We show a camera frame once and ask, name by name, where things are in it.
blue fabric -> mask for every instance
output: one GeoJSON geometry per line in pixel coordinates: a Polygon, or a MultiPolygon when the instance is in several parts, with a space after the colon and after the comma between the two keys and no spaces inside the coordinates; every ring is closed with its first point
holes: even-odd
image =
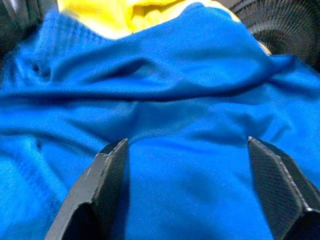
{"type": "Polygon", "coordinates": [[[222,10],[193,4],[119,40],[51,12],[6,56],[2,80],[2,240],[43,239],[95,154],[123,137],[111,239],[271,240],[248,136],[320,187],[318,74],[267,56],[222,10]]]}

yellow fabric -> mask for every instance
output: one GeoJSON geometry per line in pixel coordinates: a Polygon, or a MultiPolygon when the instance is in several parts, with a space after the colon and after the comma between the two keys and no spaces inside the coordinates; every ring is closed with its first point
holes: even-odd
{"type": "Polygon", "coordinates": [[[177,18],[192,3],[223,9],[212,0],[57,0],[59,11],[78,19],[96,33],[118,39],[177,18]]]}

black plastic part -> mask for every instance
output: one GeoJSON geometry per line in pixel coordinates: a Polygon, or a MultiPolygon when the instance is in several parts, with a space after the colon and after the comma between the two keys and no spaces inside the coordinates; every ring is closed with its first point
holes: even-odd
{"type": "Polygon", "coordinates": [[[248,141],[255,189],[276,240],[320,239],[319,190],[276,146],[248,141]]]}
{"type": "Polygon", "coordinates": [[[4,54],[26,38],[54,5],[57,0],[0,0],[0,67],[4,54]]]}
{"type": "Polygon", "coordinates": [[[106,240],[116,212],[128,148],[107,145],[73,185],[45,240],[106,240]]]}
{"type": "Polygon", "coordinates": [[[272,54],[293,54],[317,68],[320,0],[240,0],[231,10],[272,54]]]}

